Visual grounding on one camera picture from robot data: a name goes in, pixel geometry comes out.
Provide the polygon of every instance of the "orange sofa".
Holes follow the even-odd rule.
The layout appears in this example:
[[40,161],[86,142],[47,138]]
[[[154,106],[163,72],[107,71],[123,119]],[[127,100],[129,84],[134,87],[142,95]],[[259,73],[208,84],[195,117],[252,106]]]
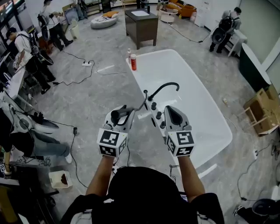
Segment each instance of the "orange sofa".
[[166,5],[169,9],[177,9],[178,14],[182,17],[191,17],[193,12],[196,12],[196,7],[192,5],[182,5],[178,3],[178,0],[169,0],[169,4]]

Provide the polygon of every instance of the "faucet spout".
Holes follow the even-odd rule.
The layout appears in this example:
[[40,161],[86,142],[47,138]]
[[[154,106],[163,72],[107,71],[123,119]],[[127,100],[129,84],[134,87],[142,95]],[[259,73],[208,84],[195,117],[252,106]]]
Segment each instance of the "faucet spout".
[[153,98],[154,98],[154,96],[155,96],[160,90],[162,90],[162,88],[164,88],[164,87],[166,87],[166,86],[169,86],[169,85],[177,86],[176,91],[178,91],[179,88],[180,88],[179,84],[176,83],[176,82],[167,82],[167,83],[161,85],[151,96],[149,96],[149,97],[148,97],[148,101],[152,101]]

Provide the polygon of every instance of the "white basket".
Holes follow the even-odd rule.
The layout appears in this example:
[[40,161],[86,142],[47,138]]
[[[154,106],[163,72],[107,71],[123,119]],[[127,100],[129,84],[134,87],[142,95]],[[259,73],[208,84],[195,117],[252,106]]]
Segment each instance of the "white basket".
[[[61,182],[62,175],[65,174],[67,184]],[[73,185],[70,173],[68,171],[56,171],[49,173],[49,179],[51,181],[52,188],[68,188]]]

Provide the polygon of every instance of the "white shirt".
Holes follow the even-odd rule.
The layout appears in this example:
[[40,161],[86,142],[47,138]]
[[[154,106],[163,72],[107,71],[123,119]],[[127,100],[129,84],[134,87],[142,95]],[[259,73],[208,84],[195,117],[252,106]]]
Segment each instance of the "white shirt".
[[50,5],[45,5],[43,7],[42,14],[46,17],[46,19],[49,20],[48,29],[55,27],[59,23],[55,16],[53,16],[52,18],[49,17],[49,15],[52,14],[53,12],[54,10],[51,8]]
[[14,41],[19,53],[21,53],[22,51],[25,52],[24,57],[21,61],[21,65],[24,66],[32,58],[31,47],[30,47],[29,39],[20,36],[19,34],[23,34],[25,36],[28,36],[28,34],[25,31],[19,31],[17,32],[17,37]]

